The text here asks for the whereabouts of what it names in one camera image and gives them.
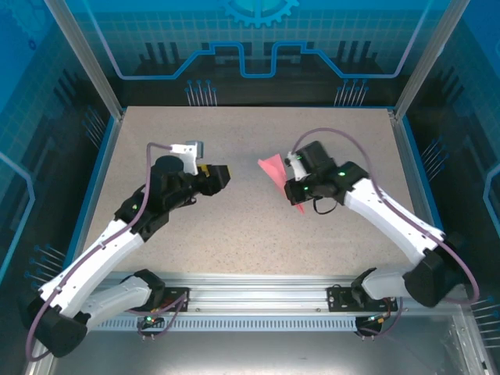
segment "metal frame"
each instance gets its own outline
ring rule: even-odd
[[[91,46],[87,43],[68,5],[64,0],[45,0],[45,4],[54,16],[66,40],[70,43],[71,48],[75,52],[75,55],[77,55],[78,60],[91,79],[95,90],[109,110],[109,113],[116,120],[121,121],[123,116],[122,106],[118,102],[118,98],[106,79],[91,50]]]
[[[451,0],[448,8],[446,9],[443,17],[436,26],[429,44],[425,48],[419,62],[416,64],[415,70],[408,80],[398,102],[395,106],[396,119],[401,120],[408,111],[408,108],[416,97],[420,87],[427,78],[432,66],[441,54],[442,49],[445,47],[446,42],[452,35],[456,24],[462,18],[463,12],[469,5],[470,0]]]

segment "beige work surface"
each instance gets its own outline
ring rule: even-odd
[[[343,206],[320,216],[309,202],[302,215],[261,170],[259,159],[277,153],[284,157],[300,135],[315,127],[335,127],[359,140],[382,188],[412,209],[386,109],[129,107],[85,248],[145,182],[148,142],[201,140],[203,162],[228,164],[230,183],[218,195],[198,196],[195,205],[172,212],[170,222],[116,270],[356,275],[373,266],[407,263],[389,239]],[[345,139],[320,133],[305,141],[314,140],[337,163],[351,160],[366,167]],[[161,154],[154,151],[153,160]],[[318,206],[332,204],[325,199]]]

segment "pink cloth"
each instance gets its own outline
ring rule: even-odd
[[[281,194],[286,198],[286,193],[284,192],[284,185],[287,182],[287,173],[284,171],[284,164],[281,161],[280,154],[271,156],[266,160],[259,159],[258,161],[260,167],[267,173],[271,180],[274,181]],[[302,204],[296,205],[298,211],[304,213],[304,206]]]

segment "blue enclosure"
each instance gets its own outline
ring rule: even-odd
[[[132,105],[394,110],[415,172],[407,180],[425,200],[416,213],[462,236],[459,255],[489,298],[481,307],[498,301],[498,0],[471,0],[454,28],[459,0],[60,2],[0,0],[0,342],[10,348],[0,372],[25,369],[15,291],[37,290],[83,245],[101,146]],[[52,15],[66,4],[75,34]],[[477,341],[491,373],[497,320],[481,321],[491,329]]]

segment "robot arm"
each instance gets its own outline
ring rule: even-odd
[[[229,182],[227,166],[196,165],[197,157],[202,156],[201,142],[171,145],[171,152],[177,156],[162,156],[151,168],[149,199],[140,219],[73,270],[66,285],[60,288],[41,317],[35,337],[53,355],[60,357],[68,354],[81,343],[92,327],[118,313],[128,309],[151,311],[163,303],[165,285],[147,270],[136,272],[122,284],[106,291],[91,293],[119,262],[168,223],[171,211],[194,205],[196,195],[214,195]],[[78,261],[134,219],[143,202],[143,188],[137,189],[123,202],[115,212],[114,220],[94,244],[67,269],[44,284],[38,294],[21,296],[20,311],[26,328],[30,328],[41,306]]]
[[[378,197],[368,173],[347,162],[338,166],[318,142],[289,153],[285,162],[295,178],[287,181],[285,192],[292,205],[310,199],[333,198],[369,220],[388,236],[412,263],[411,267],[389,270],[371,269],[353,285],[353,297],[360,304],[371,298],[411,296],[422,305],[434,307],[462,281],[456,262],[438,244],[423,235],[407,220],[426,233],[447,242],[451,239],[401,207],[382,191],[383,198],[402,215],[390,210]]]

